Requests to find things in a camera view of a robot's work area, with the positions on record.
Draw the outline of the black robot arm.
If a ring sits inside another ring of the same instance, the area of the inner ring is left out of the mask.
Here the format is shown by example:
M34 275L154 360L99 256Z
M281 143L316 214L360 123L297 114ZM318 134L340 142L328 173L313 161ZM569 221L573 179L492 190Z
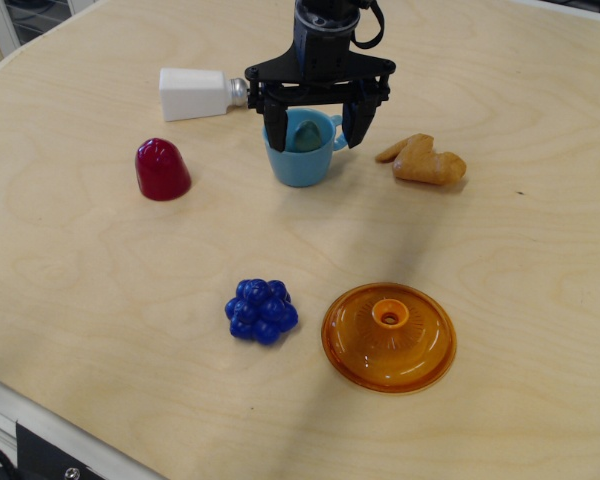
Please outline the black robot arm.
M389 98L389 77L396 70L389 59L351 50L371 49L383 38L379 31L369 41L356 39L366 9L383 29L376 1L297 1L291 47L245 70L247 104L262 115L271 148L286 149L287 110L292 106L340 104L346 144L353 148L363 141L377 108Z

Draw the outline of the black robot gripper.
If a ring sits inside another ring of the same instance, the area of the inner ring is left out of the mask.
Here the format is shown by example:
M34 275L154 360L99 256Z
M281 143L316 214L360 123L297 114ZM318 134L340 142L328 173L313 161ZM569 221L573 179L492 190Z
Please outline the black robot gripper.
M388 79L396 64L352 51L354 30L296 22L287 52L245 70L247 105L263 113L272 149L285 150L290 106L343 104L348 147L364 140L377 106L388 99Z

